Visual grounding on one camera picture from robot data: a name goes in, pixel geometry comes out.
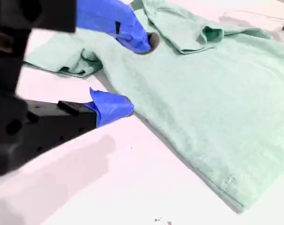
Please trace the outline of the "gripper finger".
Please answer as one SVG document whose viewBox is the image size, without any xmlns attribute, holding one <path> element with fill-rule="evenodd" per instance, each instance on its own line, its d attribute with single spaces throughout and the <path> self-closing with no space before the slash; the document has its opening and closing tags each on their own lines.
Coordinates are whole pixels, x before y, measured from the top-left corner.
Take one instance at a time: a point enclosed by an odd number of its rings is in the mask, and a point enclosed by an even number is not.
<svg viewBox="0 0 284 225">
<path fill-rule="evenodd" d="M 47 151 L 134 112 L 123 95 L 90 89 L 90 96 L 88 103 L 28 101 L 26 149 Z"/>
<path fill-rule="evenodd" d="M 101 32 L 137 54 L 149 54 L 159 45 L 157 33 L 147 32 L 132 8 L 120 0 L 43 0 L 43 29 L 74 33 Z"/>
</svg>

